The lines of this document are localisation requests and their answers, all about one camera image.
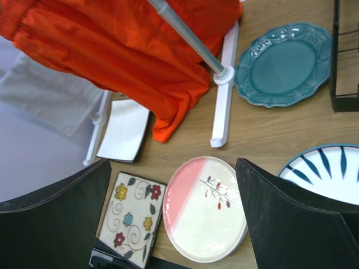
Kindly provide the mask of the flower pattern square plate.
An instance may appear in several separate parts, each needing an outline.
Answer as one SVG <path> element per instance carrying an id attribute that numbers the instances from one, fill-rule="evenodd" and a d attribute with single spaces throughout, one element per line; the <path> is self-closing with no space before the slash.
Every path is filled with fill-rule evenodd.
<path id="1" fill-rule="evenodd" d="M 99 240 L 136 268 L 148 264 L 167 185 L 120 172 L 107 206 Z"/>

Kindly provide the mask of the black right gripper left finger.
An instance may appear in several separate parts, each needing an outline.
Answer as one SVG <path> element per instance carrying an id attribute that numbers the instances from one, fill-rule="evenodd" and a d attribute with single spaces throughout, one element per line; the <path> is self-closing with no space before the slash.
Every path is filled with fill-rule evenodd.
<path id="1" fill-rule="evenodd" d="M 1 268 L 88 268 L 111 164 L 1 202 Z"/>

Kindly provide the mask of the blue striped round plate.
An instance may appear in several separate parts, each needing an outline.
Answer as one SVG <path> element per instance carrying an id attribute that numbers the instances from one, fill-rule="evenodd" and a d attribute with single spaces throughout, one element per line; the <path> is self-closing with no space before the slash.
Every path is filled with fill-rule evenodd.
<path id="1" fill-rule="evenodd" d="M 337 201 L 358 205 L 358 145 L 328 144 L 305 150 L 278 177 Z"/>

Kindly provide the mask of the teal scalloped ceramic plate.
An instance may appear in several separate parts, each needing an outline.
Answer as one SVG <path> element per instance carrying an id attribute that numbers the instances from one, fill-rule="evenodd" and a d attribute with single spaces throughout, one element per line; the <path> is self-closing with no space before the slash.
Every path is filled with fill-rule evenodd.
<path id="1" fill-rule="evenodd" d="M 240 56 L 234 84 L 255 106 L 288 107 L 309 98 L 331 74 L 332 36 L 308 22 L 268 30 Z"/>

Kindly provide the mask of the pink round plate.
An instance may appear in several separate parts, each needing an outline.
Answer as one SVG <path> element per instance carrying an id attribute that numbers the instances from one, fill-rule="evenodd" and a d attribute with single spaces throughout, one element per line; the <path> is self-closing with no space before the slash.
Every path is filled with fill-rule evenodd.
<path id="1" fill-rule="evenodd" d="M 172 245 L 197 263 L 230 255 L 248 231 L 236 172 L 212 156 L 193 158 L 174 172 L 162 210 Z"/>

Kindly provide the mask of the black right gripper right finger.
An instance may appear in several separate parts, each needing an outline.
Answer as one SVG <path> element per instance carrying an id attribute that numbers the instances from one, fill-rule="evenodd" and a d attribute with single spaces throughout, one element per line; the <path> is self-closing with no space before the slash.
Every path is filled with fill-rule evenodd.
<path id="1" fill-rule="evenodd" d="M 258 268 L 358 268 L 358 206 L 239 158 L 236 177 Z"/>

